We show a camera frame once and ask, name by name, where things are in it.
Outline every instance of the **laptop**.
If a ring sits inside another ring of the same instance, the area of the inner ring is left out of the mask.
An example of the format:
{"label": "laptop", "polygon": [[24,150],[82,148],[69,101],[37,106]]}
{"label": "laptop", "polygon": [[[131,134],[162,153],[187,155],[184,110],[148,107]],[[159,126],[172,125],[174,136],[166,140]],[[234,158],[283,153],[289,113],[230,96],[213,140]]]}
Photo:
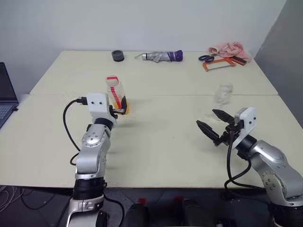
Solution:
{"label": "laptop", "polygon": [[17,111],[18,100],[3,62],[0,62],[0,128]]}

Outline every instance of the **black tape roll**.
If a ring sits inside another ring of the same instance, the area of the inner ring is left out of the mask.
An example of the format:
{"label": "black tape roll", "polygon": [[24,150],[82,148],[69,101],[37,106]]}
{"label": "black tape roll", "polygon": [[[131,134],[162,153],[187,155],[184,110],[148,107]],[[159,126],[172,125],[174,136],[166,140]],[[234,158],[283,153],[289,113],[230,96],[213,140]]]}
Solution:
{"label": "black tape roll", "polygon": [[120,50],[113,51],[112,56],[113,56],[114,61],[120,62],[120,61],[124,60],[123,52]]}

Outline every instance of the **floor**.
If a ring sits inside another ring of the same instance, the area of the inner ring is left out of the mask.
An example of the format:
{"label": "floor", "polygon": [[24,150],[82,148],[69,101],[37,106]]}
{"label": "floor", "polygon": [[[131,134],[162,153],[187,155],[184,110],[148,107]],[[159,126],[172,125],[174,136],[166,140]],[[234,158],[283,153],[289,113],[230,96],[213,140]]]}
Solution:
{"label": "floor", "polygon": [[[174,226],[177,224],[174,217],[173,203],[175,197],[194,199],[216,218],[231,218],[237,222],[237,227],[265,227],[267,221],[267,208],[262,203],[245,199],[223,201],[220,189],[106,189],[108,198],[120,201],[125,211],[140,198],[146,199],[146,206],[150,210],[152,227]],[[39,207],[52,197],[52,194],[32,191],[24,192],[23,199],[28,206]],[[2,227],[64,227],[67,212],[58,220],[63,207],[69,197],[56,195],[46,206],[39,210],[29,210],[21,199],[10,204],[0,213],[0,226]],[[102,208],[110,214],[110,227],[117,227],[121,218],[118,205],[105,201]]]}

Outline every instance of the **pink cloth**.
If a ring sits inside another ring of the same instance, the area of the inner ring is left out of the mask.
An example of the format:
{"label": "pink cloth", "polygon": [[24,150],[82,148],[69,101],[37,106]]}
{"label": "pink cloth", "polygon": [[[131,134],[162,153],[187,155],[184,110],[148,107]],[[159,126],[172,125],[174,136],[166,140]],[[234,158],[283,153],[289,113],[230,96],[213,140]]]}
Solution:
{"label": "pink cloth", "polygon": [[239,42],[223,43],[221,45],[211,46],[210,48],[208,48],[208,52],[210,54],[218,54],[222,58],[236,56],[239,58],[243,58],[247,62],[251,61],[251,57],[247,53],[245,53],[242,44],[240,44]]}

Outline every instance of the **laptop keyboard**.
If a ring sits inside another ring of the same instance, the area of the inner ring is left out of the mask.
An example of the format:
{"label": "laptop keyboard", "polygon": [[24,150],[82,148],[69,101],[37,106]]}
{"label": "laptop keyboard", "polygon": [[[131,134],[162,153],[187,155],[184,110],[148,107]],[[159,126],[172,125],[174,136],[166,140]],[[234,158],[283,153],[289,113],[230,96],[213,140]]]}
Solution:
{"label": "laptop keyboard", "polygon": [[12,105],[0,105],[0,120],[6,116],[6,114],[11,108]]}

